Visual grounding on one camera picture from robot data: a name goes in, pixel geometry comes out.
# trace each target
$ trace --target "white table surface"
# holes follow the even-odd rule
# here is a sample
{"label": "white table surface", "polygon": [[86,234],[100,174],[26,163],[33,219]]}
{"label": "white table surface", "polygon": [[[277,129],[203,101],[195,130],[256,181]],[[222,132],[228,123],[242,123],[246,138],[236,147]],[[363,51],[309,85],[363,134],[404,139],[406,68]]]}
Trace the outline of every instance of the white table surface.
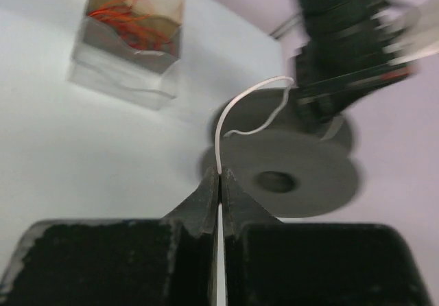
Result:
{"label": "white table surface", "polygon": [[154,112],[87,91],[66,81],[84,3],[0,0],[0,272],[36,221],[172,210],[198,186],[217,107],[283,72],[278,43],[187,0],[178,99]]}

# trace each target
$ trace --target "spool hole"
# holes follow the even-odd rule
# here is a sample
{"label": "spool hole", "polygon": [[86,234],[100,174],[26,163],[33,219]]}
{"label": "spool hole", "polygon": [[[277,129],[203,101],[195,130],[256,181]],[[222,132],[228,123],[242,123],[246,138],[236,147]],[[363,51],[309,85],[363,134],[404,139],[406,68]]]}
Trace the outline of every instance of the spool hole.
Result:
{"label": "spool hole", "polygon": [[292,175],[283,172],[266,171],[254,177],[255,183],[262,189],[272,193],[288,193],[298,186],[298,181]]}

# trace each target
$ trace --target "black metal part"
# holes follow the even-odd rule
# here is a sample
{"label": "black metal part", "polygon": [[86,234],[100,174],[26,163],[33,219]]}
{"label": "black metal part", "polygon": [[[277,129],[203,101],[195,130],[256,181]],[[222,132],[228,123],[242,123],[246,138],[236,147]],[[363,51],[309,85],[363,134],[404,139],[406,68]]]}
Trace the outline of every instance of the black metal part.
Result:
{"label": "black metal part", "polygon": [[5,306],[215,305],[219,177],[162,220],[31,227],[0,285]]}
{"label": "black metal part", "polygon": [[214,306],[220,200],[229,306],[432,305],[393,229],[284,224],[226,167],[221,179],[209,168],[161,220],[34,225],[1,282],[0,305]]}
{"label": "black metal part", "polygon": [[[292,89],[289,93],[289,106],[284,107],[283,110],[276,116],[273,122],[267,127],[267,130],[279,129],[292,132],[308,132],[306,125],[299,118],[296,113],[295,104],[297,103],[298,89]],[[247,95],[239,102],[237,102],[224,120],[221,135],[224,135],[231,130],[251,131],[262,126],[273,111],[281,104],[283,98],[283,89],[261,89]],[[229,102],[224,104],[213,116],[210,123],[211,142],[214,142],[215,131],[218,120]],[[336,142],[350,152],[354,147],[355,136],[353,133],[353,123],[346,116],[342,115],[341,126],[336,130],[336,133],[324,140],[323,142]],[[320,124],[319,128],[313,131],[313,135],[317,138],[322,138],[331,127],[332,121]]]}
{"label": "black metal part", "polygon": [[296,57],[297,114],[312,133],[353,102],[411,75],[374,15],[376,0],[298,0],[310,41]]}
{"label": "black metal part", "polygon": [[284,224],[222,174],[229,306],[432,305],[403,238],[376,224]]}

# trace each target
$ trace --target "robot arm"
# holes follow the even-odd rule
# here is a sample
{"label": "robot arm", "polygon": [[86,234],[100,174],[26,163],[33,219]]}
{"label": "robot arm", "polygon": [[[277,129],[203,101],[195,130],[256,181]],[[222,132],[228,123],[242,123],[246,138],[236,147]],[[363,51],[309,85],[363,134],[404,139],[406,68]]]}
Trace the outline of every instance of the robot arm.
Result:
{"label": "robot arm", "polygon": [[398,36],[376,18],[380,0],[298,0],[309,42],[294,58],[298,89],[290,102],[314,132],[369,93],[412,74],[388,53]]}

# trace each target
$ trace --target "white wire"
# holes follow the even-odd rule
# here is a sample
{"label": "white wire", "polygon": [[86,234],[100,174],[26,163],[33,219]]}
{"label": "white wire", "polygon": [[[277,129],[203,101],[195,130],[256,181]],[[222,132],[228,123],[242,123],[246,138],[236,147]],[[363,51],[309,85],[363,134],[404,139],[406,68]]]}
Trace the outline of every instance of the white wire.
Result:
{"label": "white wire", "polygon": [[[281,81],[281,80],[289,80],[289,81],[291,82],[291,84],[294,83],[294,79],[293,79],[292,77],[290,77],[290,76],[276,76],[276,77],[274,77],[274,78],[269,78],[269,79],[267,79],[267,80],[264,80],[264,81],[262,81],[262,82],[260,82],[260,83],[258,83],[258,84],[256,84],[256,85],[254,85],[254,86],[248,88],[248,89],[245,90],[243,93],[240,93],[239,95],[237,95],[235,98],[232,99],[231,102],[228,103],[228,105],[227,105],[227,106],[225,107],[225,109],[222,111],[222,114],[221,114],[221,116],[219,117],[219,120],[218,120],[217,128],[216,128],[216,130],[215,130],[215,157],[216,157],[216,162],[217,162],[217,170],[218,170],[218,174],[221,174],[221,173],[222,173],[221,153],[220,153],[221,128],[222,128],[222,125],[223,125],[223,123],[224,123],[224,120],[226,119],[226,116],[227,116],[228,112],[230,112],[230,110],[232,109],[232,107],[233,107],[233,106],[234,106],[239,100],[241,100],[241,99],[244,98],[245,96],[251,94],[251,92],[256,91],[257,89],[259,89],[259,88],[261,88],[262,86],[265,86],[265,85],[267,85],[267,84],[269,84],[269,83],[273,83],[273,82]],[[282,104],[283,104],[283,102],[285,101],[285,94],[287,94],[286,91],[284,92],[284,98],[283,98],[283,100],[282,100]],[[277,110],[276,115],[282,110],[282,108],[279,106],[279,107],[276,109],[276,110]],[[273,116],[273,114],[274,114],[274,112],[270,115],[269,119],[268,119],[268,120],[262,125],[262,126],[265,126],[265,125],[266,125],[264,128],[266,128],[268,125],[271,124],[271,122],[269,122],[269,120],[270,120],[270,118]]]}
{"label": "white wire", "polygon": [[224,134],[224,138],[230,137],[232,134],[241,134],[243,136],[248,136],[249,134],[258,133],[264,129],[266,129],[271,123],[273,123],[274,119],[277,117],[277,115],[281,112],[281,110],[284,109],[284,107],[288,103],[288,97],[289,97],[289,91],[291,90],[291,87],[293,87],[293,84],[288,84],[288,86],[283,91],[283,97],[281,104],[273,111],[273,113],[270,114],[267,121],[263,125],[261,125],[259,128],[251,130],[251,131],[239,131],[239,130],[230,130],[229,132]]}

